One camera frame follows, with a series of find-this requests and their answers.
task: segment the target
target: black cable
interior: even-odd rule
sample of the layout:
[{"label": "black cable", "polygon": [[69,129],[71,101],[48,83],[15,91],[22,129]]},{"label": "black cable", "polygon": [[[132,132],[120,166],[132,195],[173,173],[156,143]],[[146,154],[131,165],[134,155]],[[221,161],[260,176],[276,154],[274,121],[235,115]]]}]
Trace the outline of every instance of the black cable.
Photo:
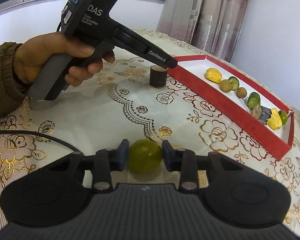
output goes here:
[{"label": "black cable", "polygon": [[58,25],[57,32],[60,31],[60,28],[61,28],[61,22]]},{"label": "black cable", "polygon": [[0,134],[30,134],[30,135],[42,137],[42,138],[54,141],[56,143],[62,144],[63,146],[68,147],[70,150],[72,150],[74,152],[81,152],[79,149],[77,149],[76,147],[72,146],[71,144],[69,144],[69,143],[67,143],[63,140],[60,140],[60,139],[55,138],[53,136],[43,134],[43,133],[39,133],[39,132],[23,131],[23,130],[0,130]]}]

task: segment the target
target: table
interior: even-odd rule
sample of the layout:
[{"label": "table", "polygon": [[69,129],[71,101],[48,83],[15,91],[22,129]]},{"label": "table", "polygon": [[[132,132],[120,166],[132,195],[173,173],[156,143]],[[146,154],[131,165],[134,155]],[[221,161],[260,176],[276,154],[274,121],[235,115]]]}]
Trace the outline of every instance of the table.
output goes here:
[{"label": "table", "polygon": [[[136,32],[173,56],[205,54],[162,33]],[[118,48],[115,54],[114,63],[105,63],[101,73],[78,88],[69,88],[55,101],[30,103],[26,99],[0,120],[0,129],[53,135],[86,155],[117,148],[124,138],[130,143],[149,138],[159,144],[168,139],[174,147],[188,148],[198,155],[218,151],[287,187],[291,207],[284,224],[300,235],[300,117],[292,149],[277,161],[218,109],[172,77],[163,89],[150,87],[150,62]],[[40,137],[0,135],[0,193],[12,181],[70,152]],[[112,176],[115,183],[178,184],[178,173],[168,173],[163,165],[150,177],[136,177],[127,171],[113,172]],[[201,186],[206,186],[203,171],[199,179]],[[84,185],[89,187],[90,183],[91,174],[87,174]],[[0,208],[0,230],[6,223]]]}]

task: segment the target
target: human hand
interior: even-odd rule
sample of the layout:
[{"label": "human hand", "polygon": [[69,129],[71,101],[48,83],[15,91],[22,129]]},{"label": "human hand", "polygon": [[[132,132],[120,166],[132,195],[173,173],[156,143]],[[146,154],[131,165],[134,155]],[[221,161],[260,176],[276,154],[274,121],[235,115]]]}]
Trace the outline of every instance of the human hand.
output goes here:
[{"label": "human hand", "polygon": [[[82,43],[77,38],[66,38],[61,32],[36,36],[22,44],[15,52],[12,67],[18,78],[25,84],[31,84],[39,75],[41,68],[52,54],[67,53],[73,57],[89,57],[95,48]],[[114,53],[110,51],[103,56],[107,62],[114,62]],[[65,80],[77,87],[84,80],[92,78],[103,68],[102,59],[91,63],[88,68],[72,66]]]}]

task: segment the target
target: green fruit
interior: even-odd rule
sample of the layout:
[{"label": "green fruit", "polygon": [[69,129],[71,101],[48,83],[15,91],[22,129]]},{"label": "green fruit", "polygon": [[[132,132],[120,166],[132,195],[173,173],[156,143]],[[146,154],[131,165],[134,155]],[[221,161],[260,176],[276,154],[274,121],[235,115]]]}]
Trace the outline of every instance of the green fruit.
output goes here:
[{"label": "green fruit", "polygon": [[247,96],[247,90],[245,88],[238,88],[235,93],[239,98],[245,98]]},{"label": "green fruit", "polygon": [[239,80],[236,77],[229,77],[229,81],[232,83],[232,90],[237,90],[239,88]]},{"label": "green fruit", "polygon": [[146,139],[138,140],[129,149],[128,168],[131,173],[149,173],[155,170],[161,161],[161,147],[155,142]]},{"label": "green fruit", "polygon": [[261,105],[260,95],[257,92],[252,92],[249,95],[247,105],[250,109],[254,108],[255,105]]},{"label": "green fruit", "polygon": [[233,85],[228,79],[222,80],[219,86],[220,89],[226,93],[230,92],[233,89]]},{"label": "green fruit", "polygon": [[279,116],[280,116],[280,119],[282,121],[282,125],[285,125],[288,121],[288,115],[285,111],[279,111]]}]

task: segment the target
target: pink curtain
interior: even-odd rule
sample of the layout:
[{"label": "pink curtain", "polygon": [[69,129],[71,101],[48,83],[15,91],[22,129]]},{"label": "pink curtain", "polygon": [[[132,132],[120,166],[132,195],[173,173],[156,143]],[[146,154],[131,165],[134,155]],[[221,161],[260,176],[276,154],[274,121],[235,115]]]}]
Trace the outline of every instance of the pink curtain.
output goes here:
[{"label": "pink curtain", "polygon": [[231,61],[249,0],[166,0],[157,31]]}]

